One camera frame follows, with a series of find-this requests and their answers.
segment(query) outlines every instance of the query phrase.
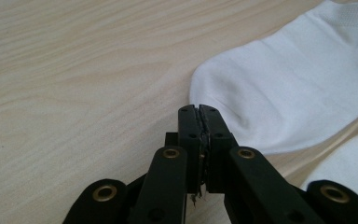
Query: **light wood surface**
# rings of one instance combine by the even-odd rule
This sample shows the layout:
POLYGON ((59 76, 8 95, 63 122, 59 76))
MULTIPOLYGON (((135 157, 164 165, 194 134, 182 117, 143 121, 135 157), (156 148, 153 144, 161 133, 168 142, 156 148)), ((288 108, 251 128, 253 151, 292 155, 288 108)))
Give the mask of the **light wood surface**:
MULTIPOLYGON (((61 223, 92 182, 144 174, 200 63, 320 2, 0 0, 0 223, 61 223)), ((222 198, 186 223, 229 223, 222 198)))

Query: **white fabric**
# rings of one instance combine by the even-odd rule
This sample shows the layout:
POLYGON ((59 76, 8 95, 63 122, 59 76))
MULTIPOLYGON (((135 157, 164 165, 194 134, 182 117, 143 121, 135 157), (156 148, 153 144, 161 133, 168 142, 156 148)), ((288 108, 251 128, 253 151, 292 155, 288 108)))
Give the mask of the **white fabric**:
POLYGON ((219 109, 239 144, 263 153, 326 140, 358 117, 358 3, 324 1, 213 57, 194 73, 190 103, 219 109))
POLYGON ((302 189, 314 180, 335 181, 358 194, 358 136, 327 157, 307 178, 302 189))

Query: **wood grain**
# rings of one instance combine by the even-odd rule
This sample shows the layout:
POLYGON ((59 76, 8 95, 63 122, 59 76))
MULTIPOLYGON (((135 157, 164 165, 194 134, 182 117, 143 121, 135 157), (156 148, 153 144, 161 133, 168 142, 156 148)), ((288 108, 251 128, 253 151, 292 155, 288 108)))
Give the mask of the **wood grain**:
MULTIPOLYGON (((90 183, 145 173, 200 63, 320 2, 0 0, 0 223, 61 223, 90 183)), ((222 196, 187 207, 228 222, 222 196)))

